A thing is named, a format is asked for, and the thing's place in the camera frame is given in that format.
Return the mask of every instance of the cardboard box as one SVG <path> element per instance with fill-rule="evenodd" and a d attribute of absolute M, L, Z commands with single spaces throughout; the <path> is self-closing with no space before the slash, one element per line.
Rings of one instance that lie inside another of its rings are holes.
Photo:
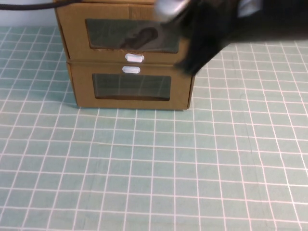
<path fill-rule="evenodd" d="M 71 61 L 128 63 L 132 53 L 143 55 L 143 64 L 174 64 L 184 57 L 187 41 L 157 22 L 153 5 L 114 2 L 56 9 Z"/>
<path fill-rule="evenodd" d="M 190 106 L 193 78 L 171 65 L 72 62 L 68 68 L 81 107 L 185 110 Z"/>
<path fill-rule="evenodd" d="M 84 0 L 55 12 L 78 106 L 189 108 L 194 77 L 173 67 L 187 42 L 155 20 L 154 0 Z"/>

